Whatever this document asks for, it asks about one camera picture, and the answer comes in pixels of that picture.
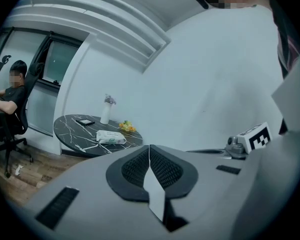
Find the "phone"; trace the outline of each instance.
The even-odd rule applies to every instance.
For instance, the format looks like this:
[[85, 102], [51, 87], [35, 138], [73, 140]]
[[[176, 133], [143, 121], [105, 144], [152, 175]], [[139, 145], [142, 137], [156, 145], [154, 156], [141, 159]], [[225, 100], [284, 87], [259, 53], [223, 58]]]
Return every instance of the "phone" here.
[[76, 120], [78, 122], [78, 124], [82, 125], [82, 126], [88, 126], [88, 125], [92, 125], [95, 122], [91, 121], [89, 119], [81, 119], [81, 120]]

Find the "white cube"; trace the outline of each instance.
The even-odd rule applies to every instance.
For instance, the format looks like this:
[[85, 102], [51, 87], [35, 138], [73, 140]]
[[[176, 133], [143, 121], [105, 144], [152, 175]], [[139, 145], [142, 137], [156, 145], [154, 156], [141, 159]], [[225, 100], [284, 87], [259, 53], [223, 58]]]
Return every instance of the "white cube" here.
[[261, 149], [272, 140], [271, 132], [267, 122], [258, 124], [236, 136], [238, 143], [243, 144], [245, 152], [249, 154], [252, 150]]

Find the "trash on floor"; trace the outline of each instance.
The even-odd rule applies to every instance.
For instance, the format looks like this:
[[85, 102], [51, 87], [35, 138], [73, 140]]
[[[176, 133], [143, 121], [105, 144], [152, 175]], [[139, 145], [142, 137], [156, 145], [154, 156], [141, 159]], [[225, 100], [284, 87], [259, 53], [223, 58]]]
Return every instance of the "trash on floor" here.
[[19, 164], [18, 168], [15, 170], [15, 175], [20, 175], [20, 169], [22, 169], [23, 166], [21, 164]]

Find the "round table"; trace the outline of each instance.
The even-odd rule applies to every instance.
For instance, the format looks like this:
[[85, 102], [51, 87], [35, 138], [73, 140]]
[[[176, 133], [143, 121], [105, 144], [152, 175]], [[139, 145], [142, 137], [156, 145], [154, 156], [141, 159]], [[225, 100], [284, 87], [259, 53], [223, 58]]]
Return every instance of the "round table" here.
[[[94, 121], [94, 124], [83, 126], [76, 121], [83, 119]], [[96, 141], [99, 130], [122, 133], [126, 143], [99, 144]], [[126, 132], [119, 128], [119, 123], [116, 121], [109, 120], [108, 124], [102, 124], [100, 117], [84, 114], [67, 114], [59, 117], [54, 121], [53, 131], [65, 146], [90, 157], [107, 155], [119, 150], [141, 146], [143, 143], [143, 139], [137, 131]]]

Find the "vent slot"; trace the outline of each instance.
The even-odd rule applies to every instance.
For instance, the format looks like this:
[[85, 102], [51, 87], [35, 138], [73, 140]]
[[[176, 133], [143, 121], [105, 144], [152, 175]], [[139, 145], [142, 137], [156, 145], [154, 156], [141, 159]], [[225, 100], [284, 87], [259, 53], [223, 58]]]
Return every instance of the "vent slot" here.
[[53, 230], [71, 203], [76, 198], [79, 190], [65, 187], [61, 192], [39, 213], [35, 218], [49, 229]]
[[225, 166], [225, 165], [218, 165], [216, 169], [220, 171], [224, 171], [226, 173], [235, 174], [235, 175], [238, 175], [241, 171], [241, 169]]

